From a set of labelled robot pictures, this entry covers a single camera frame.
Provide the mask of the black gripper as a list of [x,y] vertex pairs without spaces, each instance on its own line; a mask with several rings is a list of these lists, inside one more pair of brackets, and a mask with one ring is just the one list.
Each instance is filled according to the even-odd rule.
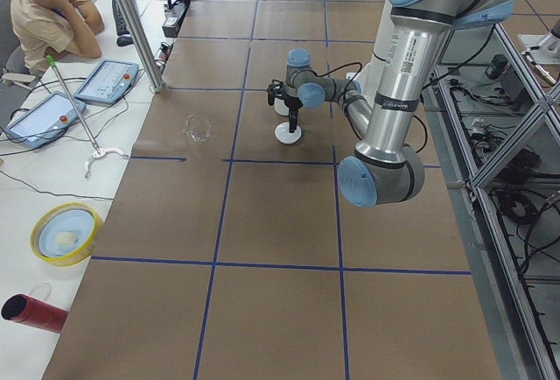
[[289,113],[289,132],[298,129],[298,110],[302,103],[297,96],[290,95],[284,87],[284,82],[272,80],[267,87],[267,103],[272,106],[276,113]]

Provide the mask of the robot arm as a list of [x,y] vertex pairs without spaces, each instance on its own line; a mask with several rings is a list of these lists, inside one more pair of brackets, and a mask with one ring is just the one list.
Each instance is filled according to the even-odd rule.
[[312,68],[311,54],[293,49],[286,59],[285,78],[273,80],[267,87],[268,104],[288,120],[275,128],[276,140],[295,144],[303,131],[298,125],[298,111],[316,109],[325,102],[337,104],[359,139],[369,137],[377,123],[373,104],[377,83],[370,79],[372,66],[357,64],[359,70],[345,79],[336,79],[329,72],[318,74]]
[[387,62],[374,101],[345,95],[351,122],[367,119],[353,155],[339,163],[338,185],[356,207],[397,203],[422,189],[424,166],[405,138],[424,83],[445,35],[495,25],[508,18],[515,0],[388,0],[394,25]]

